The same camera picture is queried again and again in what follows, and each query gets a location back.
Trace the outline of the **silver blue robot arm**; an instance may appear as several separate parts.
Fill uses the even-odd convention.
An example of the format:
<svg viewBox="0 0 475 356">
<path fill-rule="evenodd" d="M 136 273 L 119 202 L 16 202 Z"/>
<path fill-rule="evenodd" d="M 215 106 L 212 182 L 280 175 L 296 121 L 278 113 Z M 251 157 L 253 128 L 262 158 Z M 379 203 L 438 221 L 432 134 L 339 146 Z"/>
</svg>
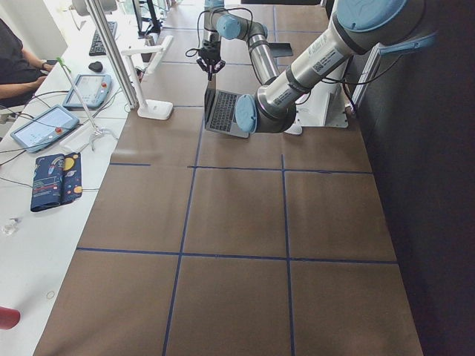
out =
<svg viewBox="0 0 475 356">
<path fill-rule="evenodd" d="M 209 81 L 206 129 L 244 138 L 288 130 L 295 122 L 297 100 L 349 57 L 365 54 L 377 44 L 401 53 L 431 45 L 438 7 L 437 1 L 337 1 L 328 28 L 279 73 L 266 27 L 232 15 L 223 1 L 206 1 L 203 41 L 197 51 L 197 63 Z M 261 84 L 256 93 L 239 95 L 216 89 L 214 76 L 225 65 L 220 57 L 222 39 L 246 43 Z"/>
</svg>

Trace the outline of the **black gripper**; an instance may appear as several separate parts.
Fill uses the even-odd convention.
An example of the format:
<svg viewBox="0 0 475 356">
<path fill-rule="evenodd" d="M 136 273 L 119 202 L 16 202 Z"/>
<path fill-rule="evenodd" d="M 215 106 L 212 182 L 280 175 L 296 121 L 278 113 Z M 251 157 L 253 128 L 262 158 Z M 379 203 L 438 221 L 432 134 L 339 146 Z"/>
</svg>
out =
<svg viewBox="0 0 475 356">
<path fill-rule="evenodd" d="M 226 65 L 226 62 L 221 59 L 220 48 L 220 41 L 203 40 L 201 48 L 198 50 L 196 62 L 202 71 L 207 73 L 208 81 L 211 81 L 213 74 L 218 73 Z"/>
</svg>

